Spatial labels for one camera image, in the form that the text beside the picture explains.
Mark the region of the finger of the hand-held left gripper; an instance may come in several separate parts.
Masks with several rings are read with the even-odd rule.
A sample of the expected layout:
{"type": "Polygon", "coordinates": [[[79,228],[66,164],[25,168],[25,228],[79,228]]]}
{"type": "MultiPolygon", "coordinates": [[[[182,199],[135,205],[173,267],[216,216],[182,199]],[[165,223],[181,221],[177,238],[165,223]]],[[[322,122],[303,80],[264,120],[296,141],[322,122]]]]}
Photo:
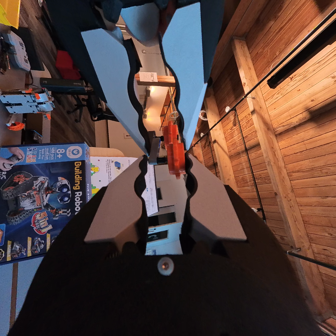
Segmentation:
{"type": "Polygon", "coordinates": [[[189,150],[207,88],[204,77],[203,29],[211,1],[191,2],[177,8],[162,36],[165,64],[177,85],[177,111],[181,116],[184,147],[189,150]]]}
{"type": "Polygon", "coordinates": [[[116,35],[99,28],[81,32],[107,107],[139,148],[149,155],[149,135],[142,122],[142,106],[134,91],[136,61],[116,35]]]}

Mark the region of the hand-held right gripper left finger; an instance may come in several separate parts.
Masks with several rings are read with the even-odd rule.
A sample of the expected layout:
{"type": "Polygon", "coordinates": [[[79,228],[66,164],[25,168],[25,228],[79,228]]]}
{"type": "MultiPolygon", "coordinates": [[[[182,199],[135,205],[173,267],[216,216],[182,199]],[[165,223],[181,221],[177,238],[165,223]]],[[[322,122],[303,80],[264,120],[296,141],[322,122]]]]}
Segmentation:
{"type": "Polygon", "coordinates": [[[145,254],[149,221],[142,193],[147,171],[148,158],[143,155],[108,184],[86,243],[111,243],[122,252],[123,246],[132,242],[145,254]]]}

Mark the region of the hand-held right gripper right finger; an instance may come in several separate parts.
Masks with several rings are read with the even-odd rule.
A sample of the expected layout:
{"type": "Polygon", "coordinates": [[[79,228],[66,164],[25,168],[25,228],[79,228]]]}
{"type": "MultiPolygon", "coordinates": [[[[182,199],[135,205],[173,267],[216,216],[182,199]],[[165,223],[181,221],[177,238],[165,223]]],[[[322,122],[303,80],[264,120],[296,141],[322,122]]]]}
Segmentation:
{"type": "Polygon", "coordinates": [[[180,233],[183,254],[197,243],[212,254],[227,254],[224,241],[246,242],[247,237],[225,185],[194,156],[185,155],[187,201],[180,233]]]}

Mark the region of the grey beam with orange gears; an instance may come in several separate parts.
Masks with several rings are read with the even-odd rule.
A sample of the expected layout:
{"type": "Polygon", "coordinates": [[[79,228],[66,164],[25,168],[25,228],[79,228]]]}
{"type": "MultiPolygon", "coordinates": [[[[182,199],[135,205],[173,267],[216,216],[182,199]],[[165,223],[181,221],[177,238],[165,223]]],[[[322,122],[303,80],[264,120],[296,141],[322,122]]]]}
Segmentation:
{"type": "Polygon", "coordinates": [[[184,145],[179,141],[178,126],[169,121],[163,128],[163,136],[156,136],[155,131],[149,131],[150,152],[148,162],[150,165],[168,165],[168,170],[176,179],[186,174],[184,145]],[[159,156],[161,142],[164,142],[167,155],[159,156]]]}

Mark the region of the pale grey desk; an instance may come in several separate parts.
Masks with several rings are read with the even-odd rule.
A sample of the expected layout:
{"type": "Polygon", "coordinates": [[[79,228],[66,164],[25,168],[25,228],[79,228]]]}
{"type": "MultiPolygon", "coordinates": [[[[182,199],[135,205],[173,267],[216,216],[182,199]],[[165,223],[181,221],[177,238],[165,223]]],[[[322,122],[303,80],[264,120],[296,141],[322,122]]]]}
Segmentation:
{"type": "MultiPolygon", "coordinates": [[[[44,71],[32,70],[33,85],[40,84],[40,78],[51,78],[45,64],[44,71]]],[[[20,69],[10,69],[5,75],[1,75],[1,89],[22,88],[24,72],[20,69]]],[[[28,73],[25,81],[32,81],[28,73]]],[[[27,115],[27,130],[35,130],[42,135],[42,143],[52,142],[80,142],[86,141],[90,146],[97,148],[110,148],[109,132],[107,121],[92,122],[90,117],[83,117],[81,123],[75,125],[72,117],[61,115],[66,114],[61,109],[60,103],[57,105],[58,110],[51,114],[51,120],[46,120],[38,114],[27,115]],[[56,117],[61,117],[60,126],[56,126],[56,117]]],[[[26,137],[23,130],[10,131],[6,128],[4,122],[7,120],[7,112],[1,107],[1,145],[16,145],[23,137],[23,140],[29,139],[27,144],[33,143],[32,137],[26,137]]],[[[40,266],[43,257],[32,258],[26,261],[9,263],[1,266],[1,335],[7,335],[10,327],[15,322],[25,298],[28,289],[40,266]]]]}

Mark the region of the white paper notice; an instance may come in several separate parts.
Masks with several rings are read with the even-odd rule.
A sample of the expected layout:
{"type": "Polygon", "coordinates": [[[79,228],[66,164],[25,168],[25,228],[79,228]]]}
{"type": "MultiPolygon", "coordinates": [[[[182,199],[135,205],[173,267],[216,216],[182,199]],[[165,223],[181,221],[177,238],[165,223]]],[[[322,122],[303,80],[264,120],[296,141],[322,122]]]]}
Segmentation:
{"type": "Polygon", "coordinates": [[[137,75],[139,78],[138,80],[140,82],[146,82],[146,83],[158,82],[156,72],[139,72],[137,75]]]}

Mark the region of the black office chair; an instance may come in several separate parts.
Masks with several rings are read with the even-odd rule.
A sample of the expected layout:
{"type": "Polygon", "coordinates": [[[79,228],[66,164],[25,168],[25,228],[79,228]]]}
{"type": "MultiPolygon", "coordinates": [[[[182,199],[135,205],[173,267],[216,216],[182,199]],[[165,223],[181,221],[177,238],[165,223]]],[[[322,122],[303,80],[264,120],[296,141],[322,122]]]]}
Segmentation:
{"type": "Polygon", "coordinates": [[[67,114],[73,114],[79,111],[78,119],[75,119],[76,123],[81,122],[83,109],[87,108],[90,114],[90,118],[93,122],[101,120],[110,120],[119,122],[114,113],[107,107],[107,105],[95,95],[88,95],[86,98],[81,98],[79,95],[71,95],[76,101],[75,108],[71,111],[67,111],[67,114]]]}

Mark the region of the white instruction sheet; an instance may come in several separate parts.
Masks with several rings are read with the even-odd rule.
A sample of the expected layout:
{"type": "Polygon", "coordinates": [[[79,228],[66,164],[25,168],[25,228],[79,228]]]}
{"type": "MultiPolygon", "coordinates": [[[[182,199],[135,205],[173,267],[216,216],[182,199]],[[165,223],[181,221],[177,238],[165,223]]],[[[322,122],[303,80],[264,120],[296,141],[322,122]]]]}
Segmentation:
{"type": "MultiPolygon", "coordinates": [[[[107,186],[136,160],[135,157],[90,157],[92,196],[102,187],[107,186]]],[[[145,200],[146,211],[150,216],[159,211],[159,203],[154,166],[149,164],[145,182],[146,189],[142,193],[142,198],[145,200]]]]}

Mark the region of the red bag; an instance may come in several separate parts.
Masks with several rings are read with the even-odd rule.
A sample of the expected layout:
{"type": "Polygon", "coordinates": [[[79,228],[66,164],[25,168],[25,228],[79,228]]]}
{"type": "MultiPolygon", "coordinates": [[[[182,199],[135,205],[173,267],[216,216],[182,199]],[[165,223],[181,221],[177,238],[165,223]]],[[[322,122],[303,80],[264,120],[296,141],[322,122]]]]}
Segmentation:
{"type": "Polygon", "coordinates": [[[61,77],[67,80],[80,80],[81,74],[66,51],[57,50],[55,66],[61,77]]]}

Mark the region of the white phone booth unit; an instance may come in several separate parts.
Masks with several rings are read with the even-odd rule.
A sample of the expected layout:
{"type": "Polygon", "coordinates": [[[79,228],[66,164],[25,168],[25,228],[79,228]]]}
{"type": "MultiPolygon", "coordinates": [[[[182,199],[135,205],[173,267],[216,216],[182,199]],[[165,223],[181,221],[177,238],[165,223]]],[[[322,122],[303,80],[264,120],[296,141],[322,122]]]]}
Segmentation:
{"type": "Polygon", "coordinates": [[[148,168],[143,194],[149,220],[145,254],[182,254],[179,235],[187,201],[185,180],[171,175],[168,165],[148,168]]]}

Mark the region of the black labelled bar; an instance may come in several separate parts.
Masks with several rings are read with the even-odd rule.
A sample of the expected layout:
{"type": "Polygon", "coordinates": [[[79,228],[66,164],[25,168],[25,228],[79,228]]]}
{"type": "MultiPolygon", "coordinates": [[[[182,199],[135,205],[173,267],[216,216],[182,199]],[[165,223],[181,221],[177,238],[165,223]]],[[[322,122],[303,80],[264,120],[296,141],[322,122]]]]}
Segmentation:
{"type": "Polygon", "coordinates": [[[40,86],[51,92],[63,94],[86,95],[87,90],[83,80],[40,78],[40,86]]]}

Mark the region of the black mat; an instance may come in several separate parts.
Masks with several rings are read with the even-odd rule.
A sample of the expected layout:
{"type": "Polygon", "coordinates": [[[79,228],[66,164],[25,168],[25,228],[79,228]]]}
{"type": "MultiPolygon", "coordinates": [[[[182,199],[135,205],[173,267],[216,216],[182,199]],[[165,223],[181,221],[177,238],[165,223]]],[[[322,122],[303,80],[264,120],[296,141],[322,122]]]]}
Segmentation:
{"type": "Polygon", "coordinates": [[[19,27],[18,29],[12,27],[11,30],[22,39],[31,70],[44,71],[44,64],[37,52],[37,44],[31,29],[27,27],[19,27]]]}

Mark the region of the grey parts tray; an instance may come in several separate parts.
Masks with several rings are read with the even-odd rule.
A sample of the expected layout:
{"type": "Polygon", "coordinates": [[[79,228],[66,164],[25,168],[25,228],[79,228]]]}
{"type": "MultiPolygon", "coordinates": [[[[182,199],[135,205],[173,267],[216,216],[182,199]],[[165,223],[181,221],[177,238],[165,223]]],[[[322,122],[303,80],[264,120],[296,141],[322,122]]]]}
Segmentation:
{"type": "Polygon", "coordinates": [[[8,48],[7,55],[9,56],[10,65],[16,69],[29,72],[31,70],[31,66],[28,60],[26,47],[21,37],[13,31],[2,33],[2,37],[8,48]]]}

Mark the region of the dark blue robot kit box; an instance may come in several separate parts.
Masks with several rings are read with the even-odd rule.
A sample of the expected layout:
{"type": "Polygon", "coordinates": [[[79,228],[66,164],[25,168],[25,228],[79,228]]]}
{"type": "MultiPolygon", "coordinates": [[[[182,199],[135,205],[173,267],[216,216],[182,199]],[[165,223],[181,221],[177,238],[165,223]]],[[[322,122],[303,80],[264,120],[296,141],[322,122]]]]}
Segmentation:
{"type": "Polygon", "coordinates": [[[91,199],[83,143],[1,146],[0,262],[44,256],[91,199]]]}

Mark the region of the black track light bar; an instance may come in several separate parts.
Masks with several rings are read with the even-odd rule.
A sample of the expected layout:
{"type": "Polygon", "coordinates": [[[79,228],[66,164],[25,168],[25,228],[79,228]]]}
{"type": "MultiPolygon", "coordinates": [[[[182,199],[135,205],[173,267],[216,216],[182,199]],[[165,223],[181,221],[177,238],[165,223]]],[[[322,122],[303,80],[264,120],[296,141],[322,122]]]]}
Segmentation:
{"type": "Polygon", "coordinates": [[[292,75],[296,70],[307,63],[312,57],[319,53],[326,46],[336,40],[336,33],[321,32],[311,40],[303,49],[301,49],[291,60],[282,66],[274,75],[267,80],[271,89],[277,88],[285,79],[292,75]]]}

